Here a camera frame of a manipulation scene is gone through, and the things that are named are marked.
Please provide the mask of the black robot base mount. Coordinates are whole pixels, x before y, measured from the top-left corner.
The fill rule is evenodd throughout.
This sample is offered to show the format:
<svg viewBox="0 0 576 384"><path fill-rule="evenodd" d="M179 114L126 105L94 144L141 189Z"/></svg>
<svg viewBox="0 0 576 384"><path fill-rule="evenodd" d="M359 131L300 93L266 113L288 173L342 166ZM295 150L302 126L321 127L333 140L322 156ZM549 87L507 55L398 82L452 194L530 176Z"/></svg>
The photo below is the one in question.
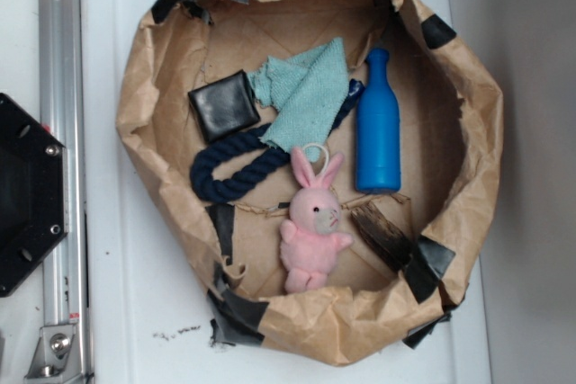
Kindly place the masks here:
<svg viewBox="0 0 576 384"><path fill-rule="evenodd" d="M12 295L66 235L66 148L1 95L1 296Z"/></svg>

